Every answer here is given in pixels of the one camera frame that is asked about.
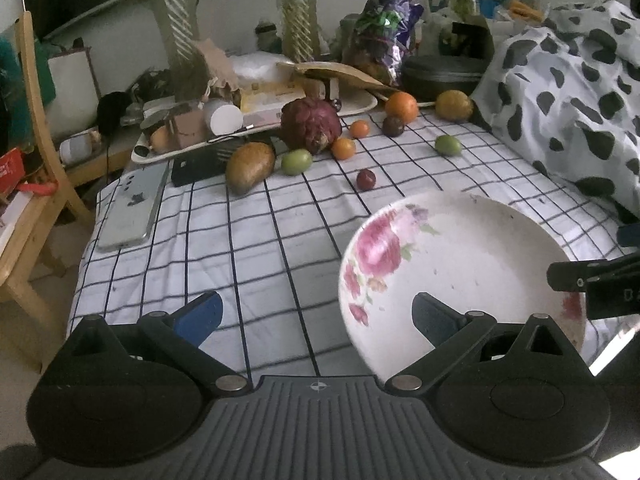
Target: orange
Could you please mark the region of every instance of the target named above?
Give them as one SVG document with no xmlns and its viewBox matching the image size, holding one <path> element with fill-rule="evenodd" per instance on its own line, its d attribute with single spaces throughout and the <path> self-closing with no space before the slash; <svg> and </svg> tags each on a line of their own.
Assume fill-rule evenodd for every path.
<svg viewBox="0 0 640 480">
<path fill-rule="evenodd" d="M 351 139 L 340 137 L 331 145 L 331 152 L 338 160 L 347 160 L 356 154 L 356 143 Z"/>
<path fill-rule="evenodd" d="M 351 137 L 354 139 L 361 139 L 369 135 L 369 123 L 367 121 L 359 120 L 351 123 L 349 126 Z"/>
<path fill-rule="evenodd" d="M 409 124 L 418 116 L 418 101 L 411 94 L 396 92 L 386 102 L 385 112 L 400 118 L 404 124 Z"/>
</svg>

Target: floral plate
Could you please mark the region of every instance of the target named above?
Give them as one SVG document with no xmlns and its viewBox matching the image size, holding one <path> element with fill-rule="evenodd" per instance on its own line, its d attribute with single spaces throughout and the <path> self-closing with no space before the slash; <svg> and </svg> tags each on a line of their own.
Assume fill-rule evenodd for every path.
<svg viewBox="0 0 640 480">
<path fill-rule="evenodd" d="M 358 229 L 340 266 L 340 310 L 353 345 L 383 381 L 433 349 L 412 321 L 419 292 L 498 322 L 549 314 L 579 350 L 584 300 L 546 282 L 549 264 L 567 260 L 542 227 L 511 207 L 428 192 L 381 209 Z"/>
</svg>

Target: silver bolt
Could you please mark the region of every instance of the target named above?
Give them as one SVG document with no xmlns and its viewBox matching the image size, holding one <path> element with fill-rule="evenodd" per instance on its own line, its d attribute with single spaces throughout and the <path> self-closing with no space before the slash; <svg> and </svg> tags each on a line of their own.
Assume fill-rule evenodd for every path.
<svg viewBox="0 0 640 480">
<path fill-rule="evenodd" d="M 246 384 L 246 379 L 242 375 L 223 375 L 216 379 L 216 387 L 224 392 L 237 392 Z"/>
<path fill-rule="evenodd" d="M 394 388 L 404 392 L 412 392 L 422 386 L 422 381 L 415 375 L 396 375 L 391 379 Z"/>
</svg>

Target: ribbed gray surface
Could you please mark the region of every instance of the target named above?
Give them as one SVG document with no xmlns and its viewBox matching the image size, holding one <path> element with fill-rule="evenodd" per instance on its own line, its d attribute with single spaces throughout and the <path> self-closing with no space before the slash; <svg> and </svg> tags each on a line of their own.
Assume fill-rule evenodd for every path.
<svg viewBox="0 0 640 480">
<path fill-rule="evenodd" d="M 158 458 L 114 469 L 50 460 L 29 478 L 613 480 L 588 459 L 525 469 L 478 458 L 419 400 L 389 396 L 368 377 L 265 378 L 249 396 L 219 400 L 196 433 Z"/>
</svg>

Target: checkered tablecloth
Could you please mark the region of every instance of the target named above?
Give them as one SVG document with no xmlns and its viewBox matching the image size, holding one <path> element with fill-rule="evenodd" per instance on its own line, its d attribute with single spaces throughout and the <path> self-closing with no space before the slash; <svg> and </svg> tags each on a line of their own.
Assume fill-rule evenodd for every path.
<svg viewBox="0 0 640 480">
<path fill-rule="evenodd" d="M 369 373 L 340 316 L 340 257 L 372 212 L 427 190 L 461 190 L 506 203 L 542 225 L 571 259 L 622 255 L 609 213 L 553 183 L 480 128 L 425 113 L 390 139 L 379 129 L 382 113 L 367 118 L 372 132 L 356 142 L 353 158 L 339 162 L 324 153 L 306 173 L 276 171 L 242 198 L 229 195 L 223 176 L 179 188 L 167 184 L 146 243 L 100 253 L 96 239 L 121 186 L 112 183 L 100 195 L 69 330 L 87 314 L 119 324 L 153 310 L 174 312 L 213 289 L 223 298 L 224 316 L 201 348 L 253 381 L 263 374 Z M 443 133 L 460 140 L 462 156 L 435 152 L 434 140 Z M 363 168 L 378 182 L 358 192 L 355 177 Z M 585 360 L 592 362 L 637 322 L 636 316 L 590 322 Z"/>
</svg>

